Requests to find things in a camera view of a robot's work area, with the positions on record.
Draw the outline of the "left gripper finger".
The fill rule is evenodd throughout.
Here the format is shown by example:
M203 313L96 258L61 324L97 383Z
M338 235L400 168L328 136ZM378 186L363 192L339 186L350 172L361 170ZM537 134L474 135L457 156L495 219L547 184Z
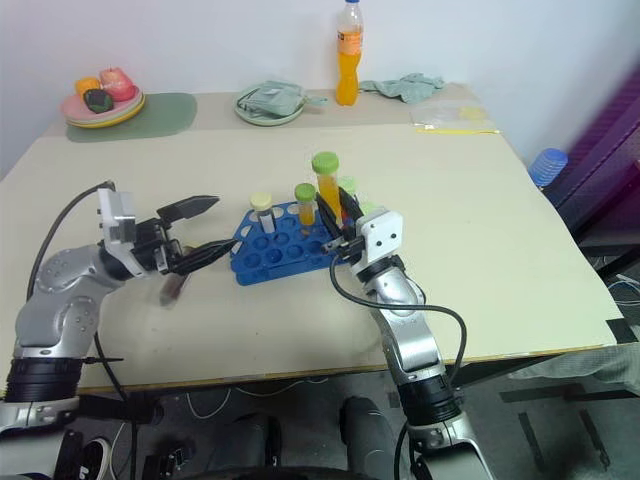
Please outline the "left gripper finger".
M220 198L215 195L194 195L159 208L157 214L164 223L173 223L198 216L213 207L219 200Z
M186 276L203 269L224 257L235 245L235 239L217 240L203 244L177 260L174 264L174 273Z

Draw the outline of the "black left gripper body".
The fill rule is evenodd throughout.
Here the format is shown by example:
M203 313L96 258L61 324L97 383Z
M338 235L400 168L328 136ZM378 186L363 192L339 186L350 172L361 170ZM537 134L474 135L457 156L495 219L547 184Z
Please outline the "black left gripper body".
M171 237L172 224L151 218L136 225L132 254L145 272L178 273L183 258L180 242Z

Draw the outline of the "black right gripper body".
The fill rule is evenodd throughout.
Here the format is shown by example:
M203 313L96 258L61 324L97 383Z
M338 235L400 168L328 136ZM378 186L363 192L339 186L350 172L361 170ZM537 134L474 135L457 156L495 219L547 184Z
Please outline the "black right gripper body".
M357 263L365 250L365 241L356 234L356 223L348 218L346 225L339 227L335 221L322 219L329 240L321 245L321 252L325 255L335 255L351 265Z

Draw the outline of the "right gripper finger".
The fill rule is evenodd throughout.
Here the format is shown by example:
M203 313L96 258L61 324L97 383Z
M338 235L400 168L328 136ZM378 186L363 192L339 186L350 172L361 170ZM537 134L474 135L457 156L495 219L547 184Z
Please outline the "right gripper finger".
M316 194L316 204L322 224L331 237L341 237L342 228L338 225L338 217L326 200L319 194Z
M338 187L338 192L341 205L341 219L344 224L354 223L364 216L364 213L355 197L350 195L342 187Z

